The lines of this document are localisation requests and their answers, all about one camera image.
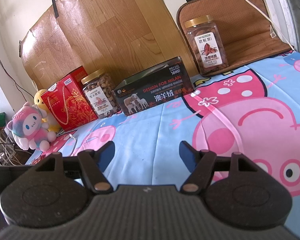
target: pink plush toy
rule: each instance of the pink plush toy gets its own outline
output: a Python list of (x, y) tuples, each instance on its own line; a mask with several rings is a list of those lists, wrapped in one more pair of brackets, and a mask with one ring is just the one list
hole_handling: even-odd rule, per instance
[(55, 132), (48, 132), (48, 123), (41, 123), (41, 119), (46, 117), (46, 111), (36, 105), (31, 106), (28, 102), (13, 116), (7, 128), (21, 149), (40, 149), (45, 152), (50, 148), (49, 142), (53, 142), (57, 135)]

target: blue bed sheet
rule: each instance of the blue bed sheet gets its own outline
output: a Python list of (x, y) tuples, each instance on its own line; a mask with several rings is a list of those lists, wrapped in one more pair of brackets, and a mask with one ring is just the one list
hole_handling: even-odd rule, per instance
[[(178, 152), (183, 140), (220, 156), (241, 151), (293, 196), (286, 227), (300, 237), (300, 53), (287, 52), (234, 71), (191, 78), (195, 92), (126, 117), (96, 120), (65, 133), (48, 153), (76, 155), (115, 143), (104, 175), (110, 183), (179, 188), (190, 172)], [(30, 164), (40, 156), (35, 153)], [(216, 173), (214, 180), (226, 173)]]

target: sheep picture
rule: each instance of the sheep picture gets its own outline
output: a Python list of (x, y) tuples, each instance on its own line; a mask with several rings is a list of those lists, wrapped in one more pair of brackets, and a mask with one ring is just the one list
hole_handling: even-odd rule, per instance
[(149, 107), (147, 101), (144, 98), (137, 99), (135, 101), (137, 102), (136, 105), (137, 105), (137, 107), (138, 107), (139, 110), (141, 110), (141, 107), (142, 107), (142, 110), (147, 109), (147, 107)]
[(137, 113), (137, 106), (135, 100), (139, 100), (139, 97), (137, 96), (138, 93), (132, 94), (130, 97), (126, 98), (123, 102), (126, 108), (129, 111), (129, 114), (134, 114), (132, 109)]
[(127, 109), (129, 111), (129, 114), (134, 114), (134, 112), (132, 111), (132, 109), (134, 109), (134, 111), (137, 113), (137, 107), (136, 107), (136, 103), (134, 101), (132, 101), (128, 106)]

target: metal pin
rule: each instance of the metal pin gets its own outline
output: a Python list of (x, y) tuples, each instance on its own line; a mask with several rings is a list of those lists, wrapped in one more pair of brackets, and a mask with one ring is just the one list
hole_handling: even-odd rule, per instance
[(111, 188), (111, 185), (106, 182), (99, 182), (96, 185), (94, 185), (94, 189), (98, 191), (107, 191)]
[(183, 190), (186, 192), (196, 192), (199, 189), (199, 186), (193, 183), (183, 185)]

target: plush toy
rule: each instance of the plush toy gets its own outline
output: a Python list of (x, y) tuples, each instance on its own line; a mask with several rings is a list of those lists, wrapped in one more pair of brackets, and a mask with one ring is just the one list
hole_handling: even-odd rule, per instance
[(53, 142), (57, 135), (53, 131), (48, 132), (48, 123), (41, 122), (46, 116), (46, 111), (28, 102), (13, 116), (7, 128), (21, 149), (40, 149), (45, 152), (50, 148), (49, 142)]
[(47, 122), (49, 124), (48, 131), (53, 131), (55, 133), (58, 133), (61, 130), (61, 126), (57, 122), (57, 120), (54, 118), (53, 114), (49, 111), (49, 108), (46, 106), (44, 101), (41, 98), (41, 95), (47, 91), (46, 89), (39, 90), (35, 96), (34, 96), (34, 103), (41, 109), (47, 112), (47, 117), (42, 119), (43, 122)]

